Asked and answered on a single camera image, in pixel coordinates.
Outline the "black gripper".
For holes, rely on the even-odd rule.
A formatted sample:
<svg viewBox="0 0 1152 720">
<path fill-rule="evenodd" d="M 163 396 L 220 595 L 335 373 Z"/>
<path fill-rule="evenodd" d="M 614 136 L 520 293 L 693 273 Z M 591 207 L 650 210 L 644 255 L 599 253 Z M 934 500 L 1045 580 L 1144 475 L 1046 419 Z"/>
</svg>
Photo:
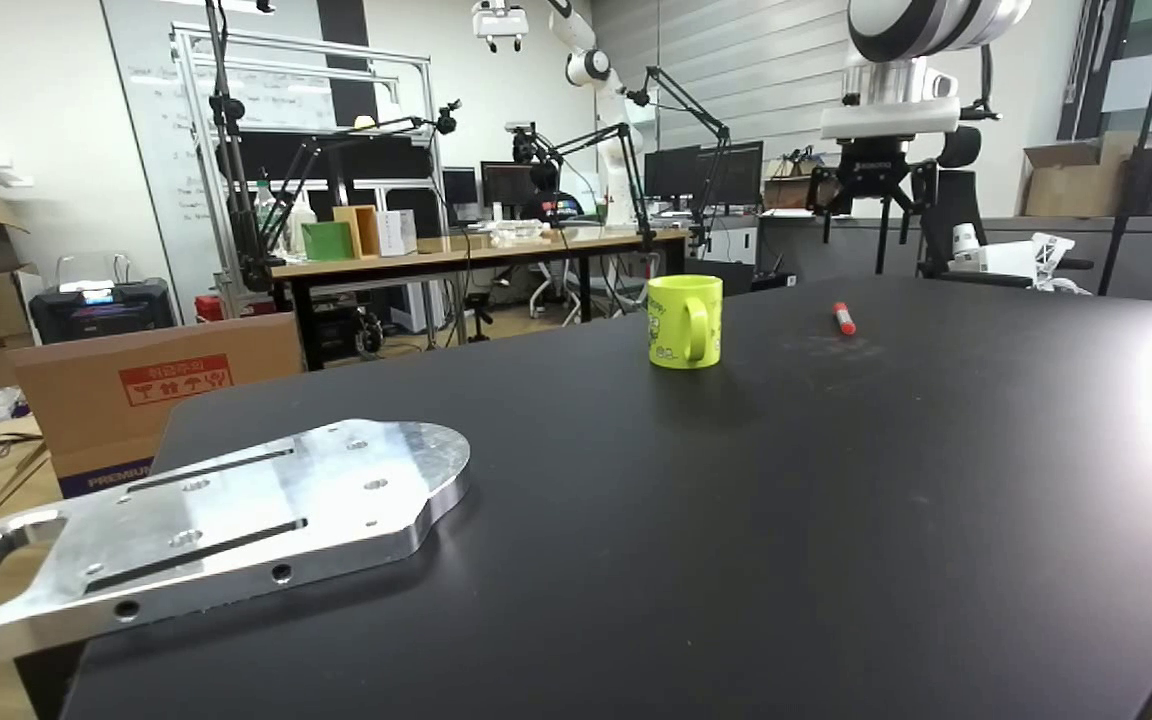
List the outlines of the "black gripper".
<svg viewBox="0 0 1152 720">
<path fill-rule="evenodd" d="M 851 195 L 890 195 L 909 177 L 905 136 L 857 136 L 838 145 L 838 186 L 826 195 L 822 210 L 822 244 L 833 244 L 833 229 L 851 210 Z M 918 204 L 910 193 L 900 193 L 900 244 L 910 236 L 910 219 Z"/>
</svg>

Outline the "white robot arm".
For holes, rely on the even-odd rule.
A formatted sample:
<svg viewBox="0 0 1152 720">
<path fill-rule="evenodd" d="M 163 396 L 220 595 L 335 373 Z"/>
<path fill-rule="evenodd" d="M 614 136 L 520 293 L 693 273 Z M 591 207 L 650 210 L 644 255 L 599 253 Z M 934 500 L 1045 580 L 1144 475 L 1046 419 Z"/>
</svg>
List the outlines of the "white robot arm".
<svg viewBox="0 0 1152 720">
<path fill-rule="evenodd" d="M 857 200 L 922 210 L 939 173 L 978 160 L 990 45 L 1030 0 L 847 0 L 847 65 L 822 136 L 838 146 L 822 210 Z"/>
</svg>

